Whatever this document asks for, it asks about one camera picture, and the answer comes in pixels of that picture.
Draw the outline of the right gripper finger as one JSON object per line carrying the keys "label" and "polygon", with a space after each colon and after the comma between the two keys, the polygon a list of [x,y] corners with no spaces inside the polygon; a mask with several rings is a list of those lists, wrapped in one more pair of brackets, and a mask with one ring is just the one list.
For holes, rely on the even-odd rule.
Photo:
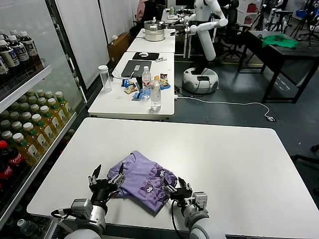
{"label": "right gripper finger", "polygon": [[174,193],[176,189],[171,186],[166,179],[163,180],[163,189],[169,194]]}
{"label": "right gripper finger", "polygon": [[189,183],[185,182],[184,179],[178,177],[179,185],[183,190],[192,191],[192,187]]}

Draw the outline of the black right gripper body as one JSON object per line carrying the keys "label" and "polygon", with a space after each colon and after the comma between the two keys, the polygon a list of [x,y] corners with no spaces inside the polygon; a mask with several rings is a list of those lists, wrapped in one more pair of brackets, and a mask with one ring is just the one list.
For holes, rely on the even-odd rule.
{"label": "black right gripper body", "polygon": [[178,206],[185,206],[186,199],[191,198],[193,190],[187,188],[177,188],[170,194],[170,199],[176,201]]}

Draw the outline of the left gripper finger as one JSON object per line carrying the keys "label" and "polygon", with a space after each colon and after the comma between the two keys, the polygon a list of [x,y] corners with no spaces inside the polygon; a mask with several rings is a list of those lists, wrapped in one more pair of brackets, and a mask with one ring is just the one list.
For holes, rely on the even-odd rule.
{"label": "left gripper finger", "polygon": [[89,185],[93,185],[93,184],[97,183],[101,167],[102,167],[102,165],[100,164],[96,169],[94,169],[92,175],[88,176]]}
{"label": "left gripper finger", "polygon": [[119,172],[117,175],[115,175],[112,179],[110,179],[109,183],[121,186],[125,180],[125,174],[124,174],[124,163],[121,164]]}

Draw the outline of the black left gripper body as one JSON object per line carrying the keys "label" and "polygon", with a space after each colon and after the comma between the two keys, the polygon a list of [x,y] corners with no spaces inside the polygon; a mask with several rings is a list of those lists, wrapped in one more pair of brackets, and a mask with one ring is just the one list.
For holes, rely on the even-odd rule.
{"label": "black left gripper body", "polygon": [[109,199],[110,195],[117,192],[118,186],[115,183],[109,183],[109,179],[98,179],[95,184],[89,186],[92,197],[91,202],[105,203]]}

